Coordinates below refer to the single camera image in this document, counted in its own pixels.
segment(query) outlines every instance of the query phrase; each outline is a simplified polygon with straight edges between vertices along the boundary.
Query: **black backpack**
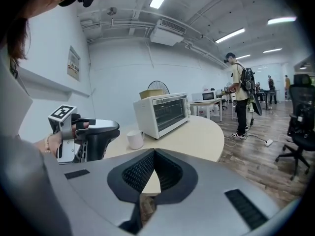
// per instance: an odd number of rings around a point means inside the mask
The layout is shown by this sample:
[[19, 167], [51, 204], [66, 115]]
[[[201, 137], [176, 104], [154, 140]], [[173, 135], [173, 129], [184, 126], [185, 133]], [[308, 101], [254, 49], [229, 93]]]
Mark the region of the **black backpack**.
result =
[[241, 88], [245, 92], [254, 93], [255, 92], [255, 79], [254, 79], [254, 73], [252, 72], [252, 69], [244, 68], [239, 63], [235, 63], [235, 65], [239, 65], [243, 69], [242, 74], [240, 74], [241, 75], [241, 80], [240, 80]]

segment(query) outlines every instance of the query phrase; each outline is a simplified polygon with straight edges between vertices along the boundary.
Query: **power strip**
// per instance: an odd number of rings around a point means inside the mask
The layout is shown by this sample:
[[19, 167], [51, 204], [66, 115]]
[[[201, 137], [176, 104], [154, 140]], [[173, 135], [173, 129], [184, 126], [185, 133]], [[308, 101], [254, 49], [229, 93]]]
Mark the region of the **power strip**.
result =
[[273, 140], [269, 139], [269, 140], [265, 143], [266, 147], [269, 147], [273, 142], [274, 142]]

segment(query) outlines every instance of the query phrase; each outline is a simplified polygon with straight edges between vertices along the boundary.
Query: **curved table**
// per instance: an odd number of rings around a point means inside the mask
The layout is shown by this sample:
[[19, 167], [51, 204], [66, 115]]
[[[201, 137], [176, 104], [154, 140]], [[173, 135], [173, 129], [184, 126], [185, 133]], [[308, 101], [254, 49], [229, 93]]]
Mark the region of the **curved table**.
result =
[[[129, 131], [134, 129], [138, 129], [137, 124], [121, 128], [120, 136], [108, 145], [104, 159], [138, 150], [128, 146], [126, 136]], [[217, 162], [223, 146], [224, 135], [215, 122], [203, 117], [190, 116], [190, 121], [158, 140], [146, 135], [144, 145], [140, 149], [164, 148]], [[156, 195], [160, 192], [158, 176], [154, 171], [142, 193]]]

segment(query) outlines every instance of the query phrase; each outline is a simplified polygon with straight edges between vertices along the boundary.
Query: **white mug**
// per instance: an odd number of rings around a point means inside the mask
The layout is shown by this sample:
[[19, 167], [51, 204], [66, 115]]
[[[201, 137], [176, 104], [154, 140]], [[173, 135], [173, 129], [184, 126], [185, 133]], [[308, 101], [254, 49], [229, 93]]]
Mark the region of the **white mug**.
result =
[[129, 146], [132, 149], [139, 149], [143, 146], [144, 133], [140, 130], [132, 130], [127, 134]]

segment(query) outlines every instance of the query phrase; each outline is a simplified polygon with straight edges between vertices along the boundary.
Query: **person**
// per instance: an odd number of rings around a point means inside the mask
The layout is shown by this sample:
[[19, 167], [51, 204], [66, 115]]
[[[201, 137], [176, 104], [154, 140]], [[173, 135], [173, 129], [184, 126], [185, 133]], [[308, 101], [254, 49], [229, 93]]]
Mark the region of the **person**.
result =
[[[28, 0], [27, 3], [17, 1], [13, 22], [6, 28], [0, 39], [0, 101], [3, 104], [0, 119], [0, 135], [6, 137], [18, 136], [22, 121], [32, 104], [26, 88], [18, 74], [20, 59], [25, 59], [25, 40], [28, 37], [28, 19], [55, 8], [57, 5], [68, 6], [76, 0]], [[34, 143], [43, 153], [52, 153], [56, 156], [57, 149], [62, 141], [61, 133], [48, 135]]]
[[290, 87], [290, 79], [288, 78], [287, 75], [285, 75], [285, 101], [289, 101], [290, 100], [290, 93], [289, 93], [289, 87]]
[[272, 95], [274, 96], [275, 104], [277, 103], [277, 95], [276, 95], [276, 88], [275, 88], [275, 83], [274, 80], [271, 79], [271, 76], [268, 75], [268, 85], [269, 85], [269, 90], [270, 90], [270, 101], [269, 104], [272, 103]]
[[[258, 82], [258, 83], [255, 85], [255, 91], [256, 91], [256, 93], [259, 93], [259, 92], [260, 92], [260, 82]], [[264, 99], [263, 99], [263, 97], [262, 97], [262, 94], [259, 95], [259, 98], [260, 98], [260, 102], [265, 103], [265, 102], [264, 102]]]
[[245, 133], [249, 130], [246, 125], [246, 106], [249, 94], [241, 88], [240, 83], [244, 66], [236, 60], [236, 56], [233, 53], [228, 53], [225, 59], [232, 65], [233, 72], [233, 84], [228, 88], [228, 91], [235, 92], [236, 96], [235, 112], [237, 113], [238, 128], [232, 136], [243, 139], [245, 138]]

